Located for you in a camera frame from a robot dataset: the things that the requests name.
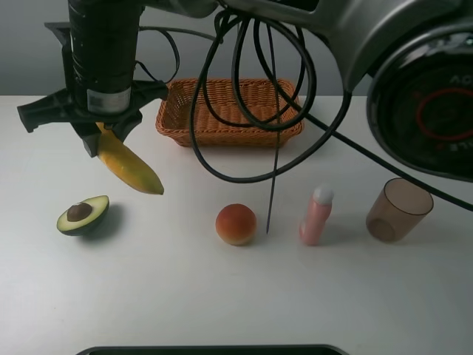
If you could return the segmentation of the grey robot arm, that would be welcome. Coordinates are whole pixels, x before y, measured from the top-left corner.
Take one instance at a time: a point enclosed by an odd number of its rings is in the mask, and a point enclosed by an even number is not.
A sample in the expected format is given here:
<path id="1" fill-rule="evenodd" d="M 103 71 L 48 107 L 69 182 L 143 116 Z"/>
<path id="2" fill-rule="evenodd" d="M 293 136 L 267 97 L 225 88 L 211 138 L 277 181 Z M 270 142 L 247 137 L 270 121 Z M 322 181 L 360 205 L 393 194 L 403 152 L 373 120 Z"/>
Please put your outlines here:
<path id="1" fill-rule="evenodd" d="M 140 16 L 147 7 L 204 18 L 216 1 L 70 1 L 69 21 L 48 24 L 62 45 L 64 89 L 18 108 L 25 129 L 72 124 L 98 153 L 98 123 L 123 140 L 141 108 L 166 96 L 162 81 L 135 81 Z M 472 180 L 470 1 L 224 1 L 242 22 L 309 30 L 330 49 L 345 90 L 372 77 L 370 129 L 402 164 Z"/>

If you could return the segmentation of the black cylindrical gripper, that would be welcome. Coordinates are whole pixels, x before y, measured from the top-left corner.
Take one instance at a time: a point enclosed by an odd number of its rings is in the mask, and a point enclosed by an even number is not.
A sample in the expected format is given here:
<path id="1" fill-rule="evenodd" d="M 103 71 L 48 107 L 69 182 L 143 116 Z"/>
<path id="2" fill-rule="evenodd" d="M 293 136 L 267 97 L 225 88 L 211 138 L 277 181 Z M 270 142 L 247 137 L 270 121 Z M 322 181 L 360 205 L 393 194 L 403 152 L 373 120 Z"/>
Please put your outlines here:
<path id="1" fill-rule="evenodd" d="M 165 98 L 163 81 L 136 81 L 142 1 L 69 1 L 67 22 L 47 22 L 61 43 L 65 88 L 18 107 L 25 129 L 71 123 L 91 158 L 98 155 L 97 122 L 124 142 L 143 120 L 140 109 Z"/>

